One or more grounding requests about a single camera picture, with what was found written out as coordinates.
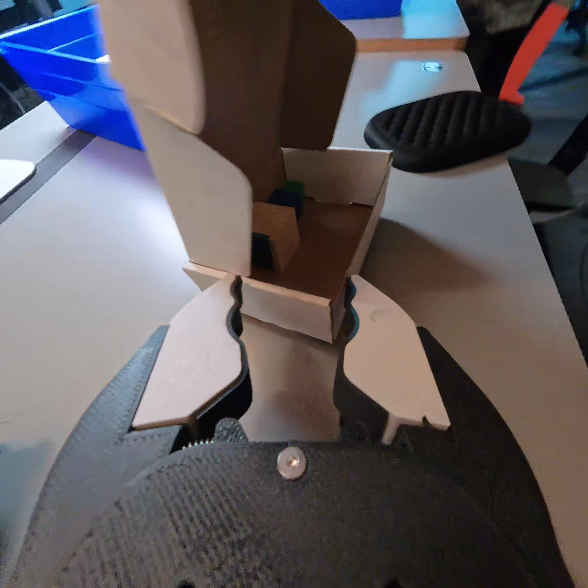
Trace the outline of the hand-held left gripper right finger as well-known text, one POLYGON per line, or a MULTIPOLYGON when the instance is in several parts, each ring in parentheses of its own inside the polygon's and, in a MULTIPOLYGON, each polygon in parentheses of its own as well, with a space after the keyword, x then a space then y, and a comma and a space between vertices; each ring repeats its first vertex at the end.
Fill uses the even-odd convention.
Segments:
POLYGON ((343 342, 334 379, 342 430, 392 443, 401 426, 446 431, 450 419, 417 327, 359 275, 348 278, 343 342))

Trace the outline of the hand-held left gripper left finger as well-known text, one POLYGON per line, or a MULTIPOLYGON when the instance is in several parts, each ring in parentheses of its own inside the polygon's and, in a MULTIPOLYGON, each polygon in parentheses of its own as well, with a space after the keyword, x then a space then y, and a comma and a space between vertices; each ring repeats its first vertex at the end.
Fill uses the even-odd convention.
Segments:
POLYGON ((248 374, 240 340, 241 279, 226 275, 173 317, 136 409, 132 427, 197 427, 248 374))

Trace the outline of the wooden cube with blue tape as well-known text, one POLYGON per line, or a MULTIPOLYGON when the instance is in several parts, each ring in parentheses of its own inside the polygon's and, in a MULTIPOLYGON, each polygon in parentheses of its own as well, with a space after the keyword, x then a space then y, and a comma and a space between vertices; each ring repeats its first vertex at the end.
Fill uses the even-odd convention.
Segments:
POLYGON ((269 235, 276 272, 284 272, 300 244, 295 211, 267 202, 255 202, 252 213, 252 233, 269 235))

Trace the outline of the white cardboard mailer box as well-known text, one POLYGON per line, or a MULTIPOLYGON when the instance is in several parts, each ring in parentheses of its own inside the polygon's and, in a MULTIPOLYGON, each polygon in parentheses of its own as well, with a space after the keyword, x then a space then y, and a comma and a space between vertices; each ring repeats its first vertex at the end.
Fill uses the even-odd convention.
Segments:
POLYGON ((243 280, 243 312, 328 343, 382 211, 392 156, 333 148, 356 39, 319 1, 99 1, 125 90, 189 262, 243 280), (254 268, 254 214, 303 185, 284 269, 254 268))

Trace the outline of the blue plastic bin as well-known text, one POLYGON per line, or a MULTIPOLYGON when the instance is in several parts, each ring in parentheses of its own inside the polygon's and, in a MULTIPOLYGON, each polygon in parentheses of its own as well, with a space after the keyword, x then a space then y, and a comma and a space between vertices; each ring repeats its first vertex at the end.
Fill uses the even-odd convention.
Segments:
POLYGON ((401 14, 403 1, 319 1, 340 21, 395 18, 401 14))
POLYGON ((98 5, 2 34, 1 55, 70 127, 144 150, 111 74, 98 5))

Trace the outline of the grey desk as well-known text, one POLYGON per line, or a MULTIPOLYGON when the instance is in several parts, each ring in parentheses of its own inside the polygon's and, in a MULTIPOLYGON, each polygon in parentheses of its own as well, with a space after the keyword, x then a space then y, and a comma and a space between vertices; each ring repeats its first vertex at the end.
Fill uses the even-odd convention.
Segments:
MULTIPOLYGON (((457 51, 359 54, 350 76, 335 139, 355 149, 389 99, 479 90, 457 51)), ((196 428, 134 429, 207 290, 188 262, 147 153, 104 139, 1 225, 1 441, 55 446, 6 587, 587 587, 587 368, 505 157, 391 165, 353 274, 414 321, 446 431, 342 430, 352 275, 331 343, 246 315, 236 275, 245 384, 196 428)))

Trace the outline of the dark blue cube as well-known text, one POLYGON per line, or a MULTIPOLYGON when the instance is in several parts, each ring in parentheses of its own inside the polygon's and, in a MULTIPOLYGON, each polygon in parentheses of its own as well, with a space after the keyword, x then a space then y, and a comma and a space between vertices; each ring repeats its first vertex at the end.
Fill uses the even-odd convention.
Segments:
POLYGON ((269 235, 253 232, 251 263, 255 268, 274 270, 272 246, 269 235))

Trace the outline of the white document stand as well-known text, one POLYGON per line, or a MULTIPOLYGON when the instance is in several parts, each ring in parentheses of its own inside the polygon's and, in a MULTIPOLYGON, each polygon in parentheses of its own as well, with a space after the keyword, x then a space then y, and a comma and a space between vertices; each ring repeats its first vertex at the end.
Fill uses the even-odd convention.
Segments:
POLYGON ((36 165, 28 160, 1 159, 1 203, 26 184, 36 173, 36 165))

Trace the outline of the wooden table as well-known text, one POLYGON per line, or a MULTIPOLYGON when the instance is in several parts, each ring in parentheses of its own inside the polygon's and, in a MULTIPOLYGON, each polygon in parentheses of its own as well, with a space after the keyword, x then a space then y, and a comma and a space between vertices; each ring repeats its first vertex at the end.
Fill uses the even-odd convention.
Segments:
POLYGON ((351 19, 345 26, 356 38, 358 53, 462 51, 469 30, 462 21, 424 19, 351 19))

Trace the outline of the red chair frame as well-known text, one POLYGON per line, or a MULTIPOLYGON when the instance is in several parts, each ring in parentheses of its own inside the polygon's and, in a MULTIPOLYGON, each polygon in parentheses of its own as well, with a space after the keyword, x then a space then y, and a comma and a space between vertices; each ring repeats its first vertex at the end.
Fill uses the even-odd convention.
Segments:
POLYGON ((535 62, 567 18, 573 1, 550 1, 534 21, 506 73, 498 99, 515 106, 524 103, 520 89, 535 62))

